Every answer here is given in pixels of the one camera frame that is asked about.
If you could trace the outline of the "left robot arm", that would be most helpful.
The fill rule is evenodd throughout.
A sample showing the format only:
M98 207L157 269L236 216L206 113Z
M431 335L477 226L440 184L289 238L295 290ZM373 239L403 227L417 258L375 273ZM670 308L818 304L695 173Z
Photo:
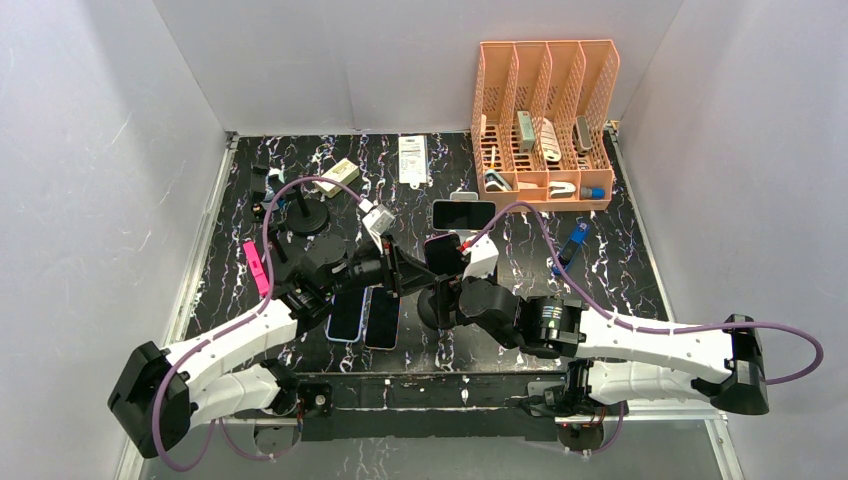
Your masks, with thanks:
M436 274L389 235L354 253L339 236L320 235L291 254L260 303L194 338L136 347L107 406L138 452L155 458L194 427L243 410L286 416L299 400L297 380L275 361L238 366L319 326L341 292L383 286L397 297L431 286Z

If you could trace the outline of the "light blue phone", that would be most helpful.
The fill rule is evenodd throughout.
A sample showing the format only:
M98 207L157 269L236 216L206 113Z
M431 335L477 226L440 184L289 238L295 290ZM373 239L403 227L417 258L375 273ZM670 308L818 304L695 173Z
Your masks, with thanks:
M332 310L325 328L325 336L331 342L355 343L361 337L365 288L337 293L332 301Z

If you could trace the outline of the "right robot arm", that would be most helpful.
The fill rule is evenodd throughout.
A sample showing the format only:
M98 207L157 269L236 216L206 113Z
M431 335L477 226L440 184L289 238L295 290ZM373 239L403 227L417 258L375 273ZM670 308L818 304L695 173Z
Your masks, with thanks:
M732 315L716 330L633 316L614 318L577 299L522 298L491 279L443 278L418 297L434 330L476 325L505 349L570 359L565 405L577 414L634 399L705 401L742 415L770 406L753 320Z

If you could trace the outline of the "white-edged black smartphone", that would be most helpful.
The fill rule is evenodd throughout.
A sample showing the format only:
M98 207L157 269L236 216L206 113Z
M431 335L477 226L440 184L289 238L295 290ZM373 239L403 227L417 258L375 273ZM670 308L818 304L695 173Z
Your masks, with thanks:
M384 287L372 287L368 301L366 348L393 350L397 345L400 298Z

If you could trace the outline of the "purple phone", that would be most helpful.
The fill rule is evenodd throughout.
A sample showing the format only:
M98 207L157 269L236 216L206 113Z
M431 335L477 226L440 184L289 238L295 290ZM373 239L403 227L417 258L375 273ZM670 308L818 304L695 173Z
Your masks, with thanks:
M462 274L467 262L459 250L461 244L457 233L446 233L426 240L423 254L427 269L435 275Z

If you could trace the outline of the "black round-base phone stand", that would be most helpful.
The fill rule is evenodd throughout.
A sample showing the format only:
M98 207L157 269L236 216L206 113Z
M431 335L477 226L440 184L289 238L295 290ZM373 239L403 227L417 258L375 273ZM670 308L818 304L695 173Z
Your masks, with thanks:
M329 224L330 214L320 201L306 198L300 186L295 186L286 200L283 220L285 228L294 235L308 237L319 234Z

